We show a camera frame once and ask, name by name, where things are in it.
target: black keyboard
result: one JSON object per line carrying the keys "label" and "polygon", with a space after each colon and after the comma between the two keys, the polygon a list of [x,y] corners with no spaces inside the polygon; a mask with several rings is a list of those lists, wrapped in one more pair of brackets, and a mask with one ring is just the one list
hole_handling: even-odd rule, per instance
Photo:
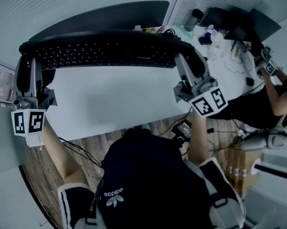
{"label": "black keyboard", "polygon": [[[174,56],[196,57],[194,47],[163,35],[140,31],[78,32],[23,43],[19,52],[36,58],[43,70],[75,66],[150,66],[173,68]],[[199,65],[196,71],[201,72]]]}

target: white stripe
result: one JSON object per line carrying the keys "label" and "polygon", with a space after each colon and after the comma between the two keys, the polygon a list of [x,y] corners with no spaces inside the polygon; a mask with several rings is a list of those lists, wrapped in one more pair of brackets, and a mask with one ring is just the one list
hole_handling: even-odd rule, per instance
{"label": "white stripe", "polygon": [[67,183],[67,184],[64,184],[64,185],[60,186],[60,187],[57,189],[58,195],[59,195],[62,191],[65,191],[65,190],[71,189],[71,188],[75,188],[75,187],[83,187],[83,188],[87,188],[89,191],[91,191],[91,188],[90,188],[87,184],[85,184],[85,183],[82,183],[82,182]]}
{"label": "white stripe", "polygon": [[67,229],[67,220],[66,220],[66,214],[65,214],[65,209],[64,209],[63,196],[60,193],[58,195],[58,197],[59,197],[59,203],[60,203],[60,206],[61,206],[61,213],[62,213],[64,229]]}
{"label": "white stripe", "polygon": [[63,199],[64,199],[64,202],[65,202],[65,206],[66,206],[66,213],[67,213],[67,224],[66,224],[66,229],[72,229],[71,225],[70,225],[70,221],[71,221],[71,215],[70,215],[70,208],[69,208],[69,203],[68,203],[68,200],[67,200],[67,195],[66,195],[66,192],[65,191],[62,191],[62,195],[63,195]]}

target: desk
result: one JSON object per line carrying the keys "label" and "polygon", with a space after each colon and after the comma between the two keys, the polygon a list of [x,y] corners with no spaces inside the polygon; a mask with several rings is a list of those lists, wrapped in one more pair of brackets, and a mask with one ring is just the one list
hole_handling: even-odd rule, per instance
{"label": "desk", "polygon": [[[183,41],[193,44],[203,56],[207,46],[201,46],[198,36],[204,28],[195,27],[194,36],[171,26]],[[249,73],[256,77],[254,61]],[[247,74],[233,73],[226,69],[240,69],[240,64],[225,57],[208,62],[211,75],[216,78],[227,100],[256,87],[246,86]],[[58,106],[51,106],[48,118],[56,133],[75,140],[108,133],[156,120],[180,115],[189,111],[189,104],[176,103],[173,87],[180,81],[177,67],[162,69],[153,67],[80,67],[56,71],[50,88],[55,90]]]}

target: monitor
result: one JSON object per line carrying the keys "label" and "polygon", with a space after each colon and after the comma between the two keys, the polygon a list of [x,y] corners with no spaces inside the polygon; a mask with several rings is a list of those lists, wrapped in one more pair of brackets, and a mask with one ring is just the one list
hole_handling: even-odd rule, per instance
{"label": "monitor", "polygon": [[247,42],[263,42],[281,26],[274,22],[271,18],[256,9],[253,9],[233,30],[228,32],[225,39],[238,40]]}

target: cable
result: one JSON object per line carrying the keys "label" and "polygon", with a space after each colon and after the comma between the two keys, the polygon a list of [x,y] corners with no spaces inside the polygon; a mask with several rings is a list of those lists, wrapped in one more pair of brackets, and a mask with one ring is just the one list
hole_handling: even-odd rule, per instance
{"label": "cable", "polygon": [[62,141],[64,141],[64,142],[67,142],[68,144],[70,144],[70,145],[72,145],[72,146],[74,146],[74,147],[76,147],[76,148],[78,148],[78,149],[81,149],[82,151],[84,151],[85,153],[86,153],[86,155],[90,158],[90,157],[92,157],[94,160],[95,160],[95,162],[97,162],[98,164],[100,164],[94,157],[93,157],[93,155],[91,154],[91,153],[89,153],[87,150],[85,150],[85,149],[83,149],[81,146],[79,146],[79,145],[77,145],[77,144],[74,144],[74,143],[71,143],[71,142],[68,142],[67,140],[65,140],[65,139],[63,139],[63,138],[61,138],[61,137],[59,137],[59,139],[61,139]]}
{"label": "cable", "polygon": [[228,147],[223,147],[223,148],[218,148],[218,149],[214,149],[213,151],[213,154],[212,154],[212,157],[215,155],[216,152],[219,152],[219,151],[222,151],[222,150],[225,150],[225,149],[228,149]]}
{"label": "cable", "polygon": [[256,90],[256,89],[257,89],[259,86],[261,86],[262,84],[264,84],[264,82],[260,83],[260,84],[259,84],[257,87],[255,87],[254,89],[252,89],[252,90],[250,90],[250,91],[248,91],[248,92],[242,94],[240,97],[242,97],[242,96],[244,96],[244,95],[247,95],[247,94],[253,92],[254,90]]}
{"label": "cable", "polygon": [[187,151],[184,152],[181,156],[183,157],[184,155],[186,155],[189,152],[189,149],[190,149],[190,142],[188,143]]}
{"label": "cable", "polygon": [[161,134],[159,134],[159,135],[157,135],[157,136],[161,136],[161,135],[165,134],[165,133],[166,133],[167,131],[169,131],[169,130],[172,128],[172,126],[174,126],[177,122],[179,122],[179,121],[181,121],[181,120],[187,118],[188,115],[189,115],[190,112],[191,112],[191,109],[192,109],[192,106],[190,107],[189,112],[188,112],[184,117],[182,117],[182,118],[180,118],[180,119],[174,121],[173,124],[170,125],[170,127],[169,127],[167,130],[165,130],[163,133],[161,133]]}
{"label": "cable", "polygon": [[282,131],[282,132],[278,132],[278,133],[270,133],[268,129],[264,129],[264,130],[262,130],[262,132],[259,132],[259,131],[249,132],[249,131],[246,131],[246,130],[240,128],[240,127],[238,126],[238,124],[235,122],[235,120],[233,120],[233,122],[234,122],[234,124],[235,124],[240,130],[244,131],[245,133],[250,133],[250,134],[252,134],[252,135],[265,135],[265,134],[269,134],[269,135],[282,135],[282,136],[287,137],[287,133],[285,133],[285,132],[283,132],[283,131]]}
{"label": "cable", "polygon": [[76,145],[76,144],[73,144],[73,143],[71,143],[71,142],[68,142],[67,140],[65,140],[65,139],[63,139],[63,138],[61,138],[61,137],[59,137],[59,139],[61,139],[61,140],[64,141],[64,142],[67,142],[68,144],[72,145],[73,147],[76,147],[76,148],[78,148],[78,149],[84,151],[87,156],[85,156],[85,155],[83,155],[83,154],[81,154],[81,153],[75,151],[74,149],[72,149],[71,147],[69,147],[69,146],[67,146],[66,144],[63,143],[63,145],[66,146],[67,148],[69,148],[70,150],[72,150],[72,151],[74,151],[75,153],[79,154],[80,156],[82,156],[82,157],[84,157],[84,158],[90,160],[93,164],[95,164],[96,166],[98,166],[98,167],[101,168],[102,164],[101,164],[100,162],[98,162],[98,161],[93,157],[93,155],[92,155],[91,153],[89,153],[87,150],[84,150],[84,149],[83,149],[82,147],[80,147],[79,145]]}
{"label": "cable", "polygon": [[238,132],[232,132],[232,131],[214,131],[214,132],[239,134]]}
{"label": "cable", "polygon": [[208,142],[210,142],[213,145],[213,149],[215,150],[215,144],[210,140],[208,140]]}
{"label": "cable", "polygon": [[175,30],[173,30],[173,29],[167,29],[164,33],[173,34],[173,35],[176,34]]}

